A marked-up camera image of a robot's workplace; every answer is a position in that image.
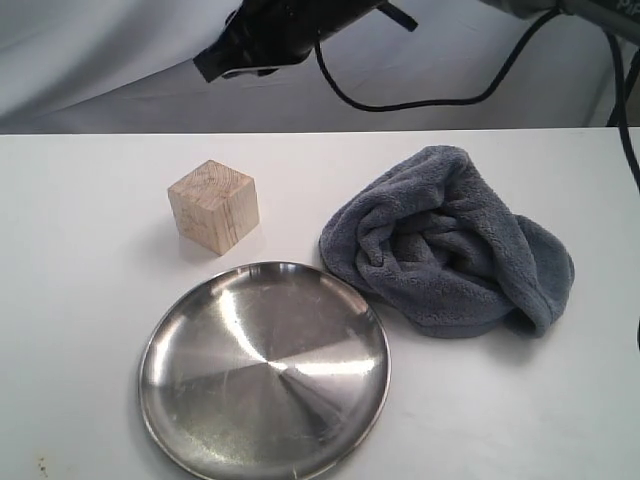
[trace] metal plate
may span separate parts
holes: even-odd
[[[139,395],[157,444],[206,479],[303,479],[351,452],[377,419],[390,361],[350,286],[298,264],[223,273],[156,328]]]

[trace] towel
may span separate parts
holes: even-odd
[[[575,275],[562,243],[512,214],[450,146],[425,148],[356,195],[324,228],[320,253],[334,275],[443,338],[508,320],[540,337]]]

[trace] white table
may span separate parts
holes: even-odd
[[[443,143],[562,239],[571,300],[535,341],[505,329],[425,338],[377,307],[388,402],[332,478],[637,479],[640,198],[605,130],[0,138],[0,478],[191,478],[147,438],[136,405],[139,355],[165,310],[239,264],[318,265],[339,206]],[[209,158],[255,177],[262,214],[221,258],[178,237],[166,197]]]

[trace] wooden block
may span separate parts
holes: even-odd
[[[260,222],[253,178],[209,160],[169,188],[182,235],[225,254]]]

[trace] black cord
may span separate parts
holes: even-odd
[[[604,32],[611,48],[611,57],[613,58],[613,73],[616,83],[616,110],[618,113],[618,131],[620,132],[620,140],[622,141],[622,149],[627,157],[627,163],[631,169],[633,179],[636,181],[638,192],[640,192],[640,166],[638,159],[633,151],[631,144],[631,136],[629,135],[629,122],[627,120],[627,96],[625,95],[624,66],[622,64],[622,52],[620,45],[615,36],[609,32]],[[637,333],[638,348],[640,348],[640,324]]]
[[[331,87],[331,89],[335,92],[335,94],[340,97],[340,99],[356,108],[358,110],[362,110],[365,112],[372,113],[381,113],[381,112],[397,112],[400,110],[409,110],[412,108],[422,108],[422,107],[446,107],[446,106],[466,106],[466,105],[475,105],[480,102],[484,102],[491,95],[495,93],[498,89],[502,81],[505,79],[511,67],[516,62],[524,48],[527,46],[531,38],[540,30],[544,25],[548,22],[556,18],[560,14],[560,10],[555,8],[553,10],[548,11],[543,16],[538,18],[524,33],[522,38],[518,41],[515,48],[507,58],[507,61],[504,63],[494,80],[491,82],[489,87],[482,92],[480,95],[476,95],[475,97],[470,98],[454,98],[454,99],[433,99],[433,100],[422,100],[417,102],[407,102],[407,103],[398,103],[395,105],[383,105],[383,106],[373,106],[373,105],[365,105],[364,103],[360,103],[351,97],[349,97],[342,89],[338,86],[334,78],[331,76],[329,69],[324,61],[324,56],[322,55],[322,48],[320,47],[320,42],[317,41],[315,44],[315,53],[316,60],[318,61],[318,66],[320,67],[320,71],[324,76],[325,80]]]
[[[627,73],[627,79],[624,81],[625,104],[629,101],[631,91],[636,85],[638,74],[640,74],[640,49],[636,50],[636,53],[633,55],[633,58],[631,59],[631,65],[629,66],[629,72]],[[617,125],[618,106],[614,105],[611,111],[611,115],[609,116],[609,120],[607,121],[607,127],[615,127]]]

